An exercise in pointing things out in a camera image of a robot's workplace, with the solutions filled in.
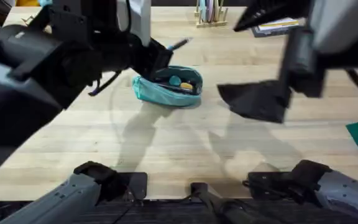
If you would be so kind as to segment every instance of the pencil pouch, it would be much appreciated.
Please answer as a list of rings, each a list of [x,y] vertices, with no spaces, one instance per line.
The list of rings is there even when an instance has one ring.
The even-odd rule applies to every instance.
[[[38,0],[38,3],[40,4],[40,6],[44,7],[44,6],[51,5],[52,0]]]
[[[169,66],[157,72],[158,78],[169,78],[173,75],[197,83],[194,86],[197,95],[177,93],[137,76],[132,79],[132,88],[136,97],[140,100],[169,106],[191,106],[201,101],[203,79],[196,70],[181,66]]]

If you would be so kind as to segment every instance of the pen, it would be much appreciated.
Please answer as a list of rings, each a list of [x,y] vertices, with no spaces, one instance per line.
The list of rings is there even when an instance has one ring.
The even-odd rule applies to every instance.
[[[177,49],[183,47],[185,44],[189,43],[192,39],[193,38],[185,38],[185,39],[177,42],[176,44],[169,46],[168,49],[172,50],[172,51],[177,50]]]

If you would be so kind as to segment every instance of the dark floor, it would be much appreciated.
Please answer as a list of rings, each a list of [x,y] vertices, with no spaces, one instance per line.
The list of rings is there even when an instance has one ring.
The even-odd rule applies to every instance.
[[[262,210],[267,215],[279,217],[286,224],[358,224],[358,221],[352,217],[316,208],[312,205],[297,205],[289,201],[255,202],[251,199],[245,200],[245,202]],[[0,202],[0,220],[26,204],[27,202]],[[130,203],[125,202],[101,204],[95,210],[79,216],[73,223],[112,223],[128,206],[130,206]],[[211,213],[200,203],[145,201],[143,206],[133,207],[118,223],[212,224],[213,220]]]

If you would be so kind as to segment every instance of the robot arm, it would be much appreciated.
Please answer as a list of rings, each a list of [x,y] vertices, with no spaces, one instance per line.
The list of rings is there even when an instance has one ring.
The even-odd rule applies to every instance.
[[[0,165],[87,85],[98,83],[92,95],[106,87],[102,72],[132,68],[152,80],[171,56],[150,37],[150,0],[59,0],[28,27],[2,28]]]
[[[71,223],[99,202],[124,195],[127,183],[115,170],[87,162],[57,188],[7,217],[0,224]]]
[[[291,172],[250,172],[243,184],[256,200],[287,198],[358,218],[358,181],[317,162],[303,160]]]
[[[305,17],[306,24],[291,30],[277,80],[218,87],[243,117],[282,123],[293,91],[322,97],[328,69],[346,69],[358,86],[358,0],[253,1],[234,30],[285,17]]]

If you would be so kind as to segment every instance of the wooden table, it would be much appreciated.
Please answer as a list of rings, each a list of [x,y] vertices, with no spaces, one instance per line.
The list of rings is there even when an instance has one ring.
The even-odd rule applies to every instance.
[[[6,24],[22,24],[38,10],[13,8]],[[194,37],[172,64],[203,75],[199,107],[173,110],[138,100],[132,70],[97,97],[87,89],[1,166],[0,200],[35,200],[89,160],[148,173],[147,198],[184,197],[195,181],[224,197],[248,197],[241,185],[248,172],[291,170],[301,159],[358,179],[358,148],[345,128],[358,121],[358,89],[345,73],[329,72],[323,99],[295,94],[285,124],[241,118],[228,110],[216,85],[276,77],[285,37],[233,32],[244,10],[239,7],[229,9],[228,26],[196,29],[193,10],[153,7],[152,37],[165,45]]]

